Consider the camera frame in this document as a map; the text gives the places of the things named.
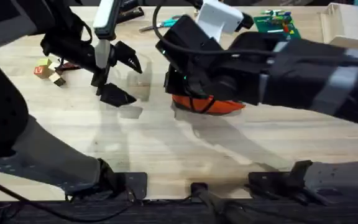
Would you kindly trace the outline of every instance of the light wood surface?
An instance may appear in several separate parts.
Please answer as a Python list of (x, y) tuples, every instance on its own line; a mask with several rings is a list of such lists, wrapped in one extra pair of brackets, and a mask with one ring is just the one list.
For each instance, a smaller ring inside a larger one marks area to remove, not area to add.
[[(240, 7), (253, 16), (271, 8)], [(323, 41), (318, 13), (325, 7), (282, 8), (291, 10), (303, 38)], [(103, 158), (115, 171), (148, 173), (148, 198), (185, 197), (196, 181), (209, 183), (222, 196), (249, 197), (242, 185), (252, 171), (288, 170), (303, 159), (358, 161), (358, 124), (322, 114), (271, 106), (247, 106), (225, 117), (175, 112), (162, 86), (168, 62), (154, 47), (157, 38), (152, 31), (138, 32), (151, 24), (153, 9), (145, 7), (145, 17), (116, 29), (117, 40), (136, 49), (144, 71), (139, 75), (119, 64), (109, 74), (110, 81), (138, 98), (133, 105), (101, 103), (85, 70), (64, 74), (64, 88), (33, 75), (43, 57), (41, 35), (1, 47), (0, 66), (46, 130), (80, 152)], [(159, 19), (193, 10), (163, 7)], [(96, 8), (73, 11), (91, 25)], [(222, 45), (234, 38), (224, 35)], [(63, 198), (60, 189), (38, 182), (0, 174), (0, 183), (32, 200)], [(0, 200), (9, 199), (0, 193)]]

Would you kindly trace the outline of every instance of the toy block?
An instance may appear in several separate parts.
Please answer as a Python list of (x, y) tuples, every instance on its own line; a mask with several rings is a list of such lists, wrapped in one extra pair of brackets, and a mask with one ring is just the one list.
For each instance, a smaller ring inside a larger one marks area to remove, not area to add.
[(62, 86), (66, 83), (66, 80), (64, 80), (58, 73), (53, 73), (51, 76), (49, 76), (49, 80), (52, 81), (57, 86)]
[(38, 60), (37, 66), (34, 68), (34, 75), (37, 75), (39, 78), (48, 78), (52, 74), (52, 70), (48, 69), (51, 63), (52, 61), (49, 58)]

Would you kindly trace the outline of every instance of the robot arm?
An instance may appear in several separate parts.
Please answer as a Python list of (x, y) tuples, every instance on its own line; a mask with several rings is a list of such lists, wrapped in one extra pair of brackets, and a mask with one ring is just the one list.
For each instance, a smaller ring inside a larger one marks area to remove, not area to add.
[[(110, 35), (114, 35), (112, 24), (121, 1), (117, 2), (105, 16), (109, 21), (105, 28)], [(126, 92), (105, 83), (108, 68), (118, 60), (140, 70), (135, 51), (122, 42), (115, 46), (108, 43), (113, 49), (107, 58), (108, 66), (97, 67), (91, 40), (81, 40), (84, 27), (86, 24), (72, 13), (66, 1), (4, 0), (4, 10), (0, 7), (0, 46), (24, 35), (45, 33), (41, 46), (46, 55), (53, 53), (93, 72), (93, 84), (98, 87), (101, 99), (108, 99), (105, 102), (117, 106), (128, 103), (121, 100), (128, 99)], [(109, 97), (112, 94), (122, 98), (112, 101)], [(55, 185), (67, 195), (107, 191), (117, 196), (126, 186), (125, 174), (114, 173), (103, 160), (76, 151), (44, 130), (29, 115), (23, 96), (1, 69), (0, 172)]]
[(170, 61), (168, 93), (286, 106), (358, 123), (358, 50), (245, 32), (223, 51), (188, 16), (163, 38), (185, 49), (175, 49), (163, 40), (156, 45)]

